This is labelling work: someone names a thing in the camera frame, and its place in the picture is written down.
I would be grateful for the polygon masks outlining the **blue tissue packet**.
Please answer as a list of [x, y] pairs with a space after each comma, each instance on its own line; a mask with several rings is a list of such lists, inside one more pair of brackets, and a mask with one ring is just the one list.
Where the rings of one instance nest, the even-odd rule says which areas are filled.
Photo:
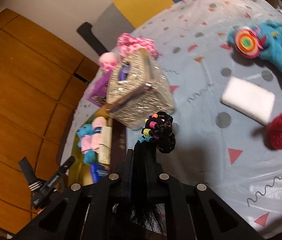
[[99, 163], [92, 163], [90, 165], [90, 173], [93, 183], [97, 183], [101, 178], [104, 178], [108, 175], [108, 170], [105, 166]]

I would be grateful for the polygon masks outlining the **small blue teddy bear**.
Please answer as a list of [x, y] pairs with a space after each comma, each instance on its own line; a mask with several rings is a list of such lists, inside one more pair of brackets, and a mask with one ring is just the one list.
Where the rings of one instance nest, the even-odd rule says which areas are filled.
[[87, 165], [97, 161], [97, 153], [92, 144], [93, 127], [92, 124], [85, 124], [80, 127], [77, 132], [79, 137], [78, 147], [84, 155], [83, 162]]

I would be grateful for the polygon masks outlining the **pink towel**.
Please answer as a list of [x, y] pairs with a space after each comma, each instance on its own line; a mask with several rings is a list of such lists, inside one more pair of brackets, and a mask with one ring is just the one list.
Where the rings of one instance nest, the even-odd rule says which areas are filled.
[[93, 127], [92, 144], [97, 152], [99, 149], [101, 131], [102, 128], [106, 126], [107, 120], [103, 116], [98, 116], [92, 121], [91, 124]]

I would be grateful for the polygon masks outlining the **white foam sponge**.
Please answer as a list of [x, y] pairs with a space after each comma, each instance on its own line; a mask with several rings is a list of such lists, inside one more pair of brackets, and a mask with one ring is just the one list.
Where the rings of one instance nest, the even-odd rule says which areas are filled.
[[275, 95], [251, 82], [231, 77], [221, 102], [267, 126], [275, 103]]

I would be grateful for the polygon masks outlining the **blue monster plush toy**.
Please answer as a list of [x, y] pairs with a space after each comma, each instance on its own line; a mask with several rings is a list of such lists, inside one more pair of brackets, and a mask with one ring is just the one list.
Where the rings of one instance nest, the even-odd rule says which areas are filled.
[[230, 32], [228, 42], [242, 56], [268, 61], [282, 74], [282, 23], [268, 20], [258, 25], [238, 27]]

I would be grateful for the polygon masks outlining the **gold metal tin box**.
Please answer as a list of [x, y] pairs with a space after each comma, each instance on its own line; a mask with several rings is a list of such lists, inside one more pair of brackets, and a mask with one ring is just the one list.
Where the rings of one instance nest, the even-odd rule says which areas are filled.
[[84, 154], [81, 152], [81, 147], [78, 146], [80, 138], [77, 132], [86, 124], [91, 124], [99, 116], [103, 116], [107, 120], [107, 126], [112, 126], [112, 122], [108, 121], [105, 106], [99, 108], [94, 104], [79, 103], [75, 110], [61, 161], [64, 163], [70, 156], [75, 158], [74, 164], [68, 170], [68, 186], [73, 183], [82, 186], [93, 184], [90, 165], [84, 163]]

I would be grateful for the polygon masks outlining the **purple cardboard box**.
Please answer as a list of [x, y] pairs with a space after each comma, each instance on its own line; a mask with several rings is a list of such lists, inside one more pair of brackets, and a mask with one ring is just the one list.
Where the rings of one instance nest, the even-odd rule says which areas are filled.
[[93, 85], [92, 90], [87, 93], [87, 100], [98, 107], [102, 107], [106, 103], [108, 81], [112, 72], [106, 72], [102, 77], [98, 78]]

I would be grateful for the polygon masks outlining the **ornate silver tissue box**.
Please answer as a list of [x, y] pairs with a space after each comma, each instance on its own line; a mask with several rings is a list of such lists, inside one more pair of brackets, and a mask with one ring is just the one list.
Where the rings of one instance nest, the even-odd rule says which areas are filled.
[[126, 127], [137, 130], [151, 113], [172, 114], [176, 106], [170, 84], [144, 48], [124, 57], [108, 80], [106, 112]]

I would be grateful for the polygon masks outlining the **wooden wardrobe panels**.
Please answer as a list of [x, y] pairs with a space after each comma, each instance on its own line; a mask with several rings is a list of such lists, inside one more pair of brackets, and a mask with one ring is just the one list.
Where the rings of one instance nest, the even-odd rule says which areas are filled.
[[0, 12], [0, 228], [17, 233], [35, 216], [19, 162], [48, 179], [62, 137], [98, 65], [50, 32]]

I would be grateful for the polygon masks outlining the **patterned light blue tablecloth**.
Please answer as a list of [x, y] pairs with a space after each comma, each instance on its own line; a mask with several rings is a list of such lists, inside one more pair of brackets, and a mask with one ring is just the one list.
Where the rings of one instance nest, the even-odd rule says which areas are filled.
[[282, 23], [282, 14], [265, 0], [183, 0], [135, 28], [110, 6], [92, 33], [108, 50], [122, 33], [155, 42], [176, 104], [176, 148], [159, 161], [182, 183], [208, 184], [269, 238], [282, 232], [282, 150], [271, 148], [264, 126], [221, 103], [236, 77], [274, 93], [272, 117], [282, 113], [279, 70], [227, 43], [235, 28], [267, 20]]

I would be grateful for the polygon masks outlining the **pink spotted plush toy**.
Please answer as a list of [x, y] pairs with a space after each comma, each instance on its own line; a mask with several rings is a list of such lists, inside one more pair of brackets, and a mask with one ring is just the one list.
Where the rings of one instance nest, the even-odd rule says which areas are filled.
[[128, 33], [121, 34], [117, 39], [117, 53], [106, 52], [103, 53], [99, 59], [100, 68], [109, 72], [122, 60], [124, 57], [132, 55], [140, 49], [145, 49], [152, 55], [153, 58], [157, 59], [159, 52], [155, 45], [155, 42], [148, 38], [133, 37]]

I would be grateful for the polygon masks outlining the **grey yellow blue chair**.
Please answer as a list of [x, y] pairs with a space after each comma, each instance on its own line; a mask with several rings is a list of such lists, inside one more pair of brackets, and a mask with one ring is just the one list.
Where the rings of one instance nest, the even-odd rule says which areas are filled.
[[101, 55], [117, 45], [122, 33], [131, 33], [163, 10], [183, 0], [114, 0], [93, 24], [85, 22], [77, 33]]

